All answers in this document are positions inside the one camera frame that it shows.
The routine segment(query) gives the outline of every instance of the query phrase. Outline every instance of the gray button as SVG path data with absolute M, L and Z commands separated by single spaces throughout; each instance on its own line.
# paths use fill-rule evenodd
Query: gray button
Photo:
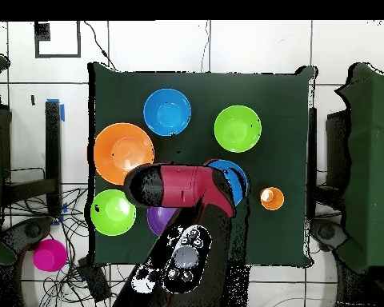
M 183 237 L 181 239 L 181 245 L 188 245 L 188 243 L 189 243 L 189 239 L 187 237 Z
M 178 271 L 176 269 L 170 269 L 170 271 L 168 272 L 168 278 L 173 280 L 177 277 L 178 275 Z
M 195 239 L 194 241 L 194 245 L 197 247 L 197 248 L 201 248 L 203 246 L 203 241 L 201 239 Z
M 198 264 L 198 252 L 190 246 L 179 247 L 175 251 L 175 265 L 179 269 L 190 269 Z
M 185 272 L 182 273 L 182 279 L 184 280 L 184 282 L 191 281 L 193 277 L 194 276 L 189 271 L 185 271 Z
M 199 231 L 197 229 L 192 229 L 190 231 L 190 237 L 199 237 Z

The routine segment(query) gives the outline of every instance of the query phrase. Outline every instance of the small orange cup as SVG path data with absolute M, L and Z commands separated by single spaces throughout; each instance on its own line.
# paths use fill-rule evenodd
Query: small orange cup
M 152 141 L 136 125 L 109 125 L 95 138 L 95 168 L 101 177 L 112 184 L 123 185 L 126 174 L 133 168 L 153 162 Z
M 269 211 L 275 211 L 282 207 L 285 197 L 280 189 L 275 187 L 268 187 L 262 189 L 260 192 L 260 202 L 265 209 Z

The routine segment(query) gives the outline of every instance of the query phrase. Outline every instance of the floor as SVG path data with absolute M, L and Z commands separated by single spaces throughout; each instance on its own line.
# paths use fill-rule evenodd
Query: floor
M 314 106 L 318 110 L 318 170 L 326 170 L 326 115 L 346 108 L 334 92 L 345 83 L 355 62 L 370 62 L 384 71 L 384 21 L 156 21 L 88 22 L 98 44 L 120 71 L 187 70 L 194 72 L 272 72 L 292 74 L 301 66 L 318 67 Z M 11 161 L 13 169 L 45 166 L 44 102 L 58 98 L 65 105 L 62 122 L 62 190 L 86 188 L 87 62 L 108 60 L 94 34 L 83 22 L 80 58 L 35 58 L 34 23 L 0 22 L 0 54 L 11 62 L 0 74 L 0 97 L 13 112 Z M 76 54 L 77 23 L 50 22 L 51 40 L 40 42 L 40 54 Z M 40 171 L 14 172 L 13 181 L 40 178 Z M 318 183 L 325 174 L 318 173 Z M 64 202 L 74 199 L 73 194 Z M 76 209 L 85 205 L 85 194 Z M 319 212 L 326 212 L 318 206 Z M 21 221 L 7 211 L 5 227 Z M 54 238 L 65 242 L 59 225 Z M 85 237 L 72 238 L 77 256 L 87 253 Z M 310 240 L 310 268 L 260 267 L 250 271 L 248 307 L 333 307 L 336 270 L 330 253 L 319 252 Z M 45 296 L 44 281 L 56 274 L 33 267 L 31 253 L 23 263 L 22 287 L 27 307 L 38 307 Z M 113 292 L 122 287 L 130 265 L 106 267 Z M 85 307 L 110 307 L 114 298 Z M 61 307 L 82 307 L 62 303 Z

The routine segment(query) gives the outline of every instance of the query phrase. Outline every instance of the table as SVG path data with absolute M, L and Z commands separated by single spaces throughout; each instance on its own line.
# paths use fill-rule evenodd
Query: table
M 90 106 L 95 100 L 95 121 L 90 121 L 91 126 L 95 124 L 94 138 L 110 124 L 129 122 L 150 136 L 155 162 L 202 165 L 211 158 L 221 158 L 237 163 L 250 177 L 246 263 L 298 267 L 310 264 L 303 244 L 308 93 L 314 67 L 302 67 L 295 74 L 119 73 L 94 62 L 89 64 L 89 72 Z M 173 137 L 159 137 L 143 120 L 145 100 L 161 88 L 181 91 L 192 108 L 189 125 Z M 250 107 L 262 122 L 259 142 L 244 153 L 224 150 L 214 137 L 215 118 L 231 105 Z M 95 180 L 89 177 L 89 192 L 94 185 L 95 194 L 118 188 L 97 173 Z M 284 193 L 281 209 L 271 212 L 260 204 L 260 189 L 267 186 L 278 187 Z M 87 204 L 93 198 L 89 194 Z M 240 205 L 237 214 L 239 219 Z M 122 236 L 107 237 L 95 231 L 95 262 L 140 263 L 155 240 L 146 223 L 146 209 L 137 209 L 133 227 Z

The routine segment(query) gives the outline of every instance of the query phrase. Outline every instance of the button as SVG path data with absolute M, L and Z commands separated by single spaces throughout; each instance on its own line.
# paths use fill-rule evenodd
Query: button
M 193 278 L 193 275 L 190 271 L 184 271 L 182 273 L 182 279 L 184 280 L 184 282 L 191 281 L 192 278 Z
M 199 237 L 199 231 L 197 229 L 192 229 L 190 231 L 190 237 Z
M 141 268 L 138 270 L 137 272 L 137 279 L 141 280 L 141 279 L 145 279 L 146 277 L 148 277 L 148 269 L 145 269 L 145 268 Z
M 170 269 L 168 272 L 168 278 L 173 280 L 178 276 L 178 271 L 176 269 Z
M 201 239 L 195 239 L 194 241 L 194 246 L 198 249 L 202 248 L 203 246 L 203 241 Z
M 193 247 L 181 246 L 175 251 L 174 259 L 179 269 L 190 269 L 198 264 L 199 256 Z
M 181 245 L 188 245 L 189 244 L 189 238 L 183 237 L 181 239 Z

